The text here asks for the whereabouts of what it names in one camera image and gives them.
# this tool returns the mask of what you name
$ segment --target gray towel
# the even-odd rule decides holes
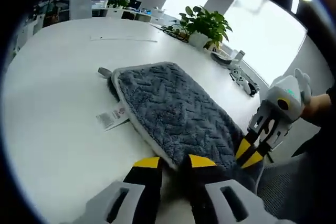
[[[240,168],[241,129],[177,64],[116,69],[111,80],[134,127],[169,166],[175,169],[186,154],[208,157],[228,178],[256,191],[262,162]]]

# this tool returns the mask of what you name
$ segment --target white desk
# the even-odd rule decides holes
[[[91,40],[120,36],[158,42]],[[9,65],[4,83],[4,146],[19,186],[49,223],[72,221],[87,200],[133,163],[153,155],[131,123],[104,132],[96,115],[116,102],[99,67],[177,63],[246,132],[259,106],[227,70],[149,24],[112,18],[72,20],[40,30]],[[157,223],[194,223],[188,202],[163,204]]]
[[[92,10],[106,10],[106,11],[115,11],[115,12],[122,12],[122,13],[131,13],[134,14],[134,20],[138,20],[138,21],[143,21],[143,22],[150,22],[152,18],[156,18],[153,17],[152,15],[146,14],[146,13],[139,13],[133,10],[127,10],[127,9],[118,9],[118,8],[97,8],[97,9],[92,9]]]

